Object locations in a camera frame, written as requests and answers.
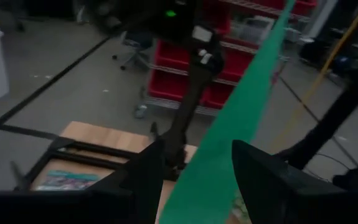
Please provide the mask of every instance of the green fabric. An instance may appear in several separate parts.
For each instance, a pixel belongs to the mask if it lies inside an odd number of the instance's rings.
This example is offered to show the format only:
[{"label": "green fabric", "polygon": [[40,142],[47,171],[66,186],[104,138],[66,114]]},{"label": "green fabric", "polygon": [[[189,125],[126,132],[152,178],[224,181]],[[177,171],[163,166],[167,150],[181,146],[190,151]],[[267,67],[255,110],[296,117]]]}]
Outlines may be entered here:
[{"label": "green fabric", "polygon": [[225,223],[237,189],[231,144],[233,139],[250,142],[257,130],[293,5],[294,0],[287,1],[274,29],[181,174],[161,224]]}]

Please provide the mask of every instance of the wooden table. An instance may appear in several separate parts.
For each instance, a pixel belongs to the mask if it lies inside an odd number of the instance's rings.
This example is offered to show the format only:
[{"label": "wooden table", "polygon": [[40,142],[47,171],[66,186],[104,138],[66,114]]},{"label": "wooden table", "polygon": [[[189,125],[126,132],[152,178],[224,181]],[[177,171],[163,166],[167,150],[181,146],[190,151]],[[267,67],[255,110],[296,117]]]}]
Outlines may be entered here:
[{"label": "wooden table", "polygon": [[[77,141],[88,142],[92,144],[97,144],[106,147],[112,147],[115,149],[122,149],[132,152],[140,152],[145,147],[149,145],[149,139],[147,136],[129,133],[125,131],[119,131],[110,128],[103,128],[100,126],[94,126],[91,124],[85,124],[81,122],[73,121],[71,122],[65,130],[62,132],[61,136],[74,139]],[[187,145],[185,150],[187,151],[187,158],[186,162],[189,162],[194,155],[197,148],[195,146]],[[109,161],[116,161],[116,162],[124,162],[125,159],[113,156],[107,156],[104,154],[97,154],[93,152],[84,152],[84,151],[76,151],[74,149],[69,149],[72,153],[82,154],[85,156],[92,156],[97,157],[100,159],[106,159]],[[48,171],[50,170],[65,170],[68,172],[74,173],[81,173],[81,174],[96,174],[100,178],[106,177],[113,172],[113,170],[99,168],[99,167],[92,167],[88,165],[78,164],[76,162],[69,162],[69,161],[61,161],[58,159],[51,160],[42,172],[38,175],[35,181],[32,183],[32,188],[36,188],[36,186],[40,185]],[[164,180],[161,199],[159,201],[159,208],[157,217],[162,212],[162,209],[169,198],[175,182]],[[230,216],[227,220],[229,224],[236,224],[239,223],[234,216]]]}]

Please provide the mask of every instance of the green light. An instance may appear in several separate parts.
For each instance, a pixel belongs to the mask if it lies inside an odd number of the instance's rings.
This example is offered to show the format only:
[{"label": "green light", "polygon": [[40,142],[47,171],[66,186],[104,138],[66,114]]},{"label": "green light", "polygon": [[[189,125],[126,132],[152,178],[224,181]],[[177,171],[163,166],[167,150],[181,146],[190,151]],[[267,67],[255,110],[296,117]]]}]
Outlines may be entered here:
[{"label": "green light", "polygon": [[176,13],[173,10],[168,10],[165,12],[168,17],[175,17]]}]

